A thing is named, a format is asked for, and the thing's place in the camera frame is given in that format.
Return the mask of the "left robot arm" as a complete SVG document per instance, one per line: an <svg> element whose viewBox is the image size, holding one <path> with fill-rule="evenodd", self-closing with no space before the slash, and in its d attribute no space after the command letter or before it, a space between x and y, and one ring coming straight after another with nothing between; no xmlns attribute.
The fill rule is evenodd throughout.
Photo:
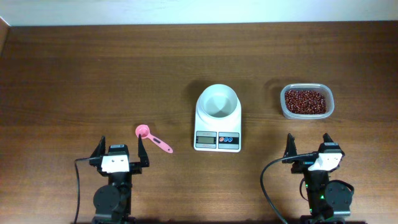
<svg viewBox="0 0 398 224"><path fill-rule="evenodd" d="M100 187L93 196L95 215L92 223L132 223L131 214L132 176L142 173L149 167L149 157L138 138L138 162L129 161L129 149L125 144L106 148L103 136L90 156L90 165L99 174L108 178L108 183Z"/></svg>

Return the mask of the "pink measuring scoop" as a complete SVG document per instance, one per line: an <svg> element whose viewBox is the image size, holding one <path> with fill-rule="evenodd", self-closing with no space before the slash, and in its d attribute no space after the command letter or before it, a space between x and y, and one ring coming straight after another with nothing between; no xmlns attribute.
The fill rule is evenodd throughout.
<svg viewBox="0 0 398 224"><path fill-rule="evenodd" d="M150 139L156 146L161 148L161 150L172 154L174 150L170 147L166 142L161 140L158 137L155 137L150 133L150 129L146 124L140 124L135 130L136 136L141 137L142 139Z"/></svg>

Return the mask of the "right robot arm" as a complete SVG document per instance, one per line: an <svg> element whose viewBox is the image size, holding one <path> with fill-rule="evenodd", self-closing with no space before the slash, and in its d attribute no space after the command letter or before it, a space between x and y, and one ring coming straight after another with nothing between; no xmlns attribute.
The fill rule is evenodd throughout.
<svg viewBox="0 0 398 224"><path fill-rule="evenodd" d="M305 186L309 215L300 223L344 223L351 215L350 205L354 187L342 180L330 180L330 173L340 167L345 153L337 142L325 133L317 151L309 155L297 153L295 138L287 135L284 164L292 164L292 174L302 174L300 185Z"/></svg>

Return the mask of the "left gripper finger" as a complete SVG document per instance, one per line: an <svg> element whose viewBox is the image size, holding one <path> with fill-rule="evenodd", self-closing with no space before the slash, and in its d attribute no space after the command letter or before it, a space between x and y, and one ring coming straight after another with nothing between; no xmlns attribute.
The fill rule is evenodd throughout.
<svg viewBox="0 0 398 224"><path fill-rule="evenodd" d="M90 159L99 159L105 154L106 150L106 138L102 136L95 150L92 152Z"/></svg>
<svg viewBox="0 0 398 224"><path fill-rule="evenodd" d="M138 136L138 157L139 157L139 165L141 167L149 167L149 157L147 155L146 149L142 142L142 136L139 134Z"/></svg>

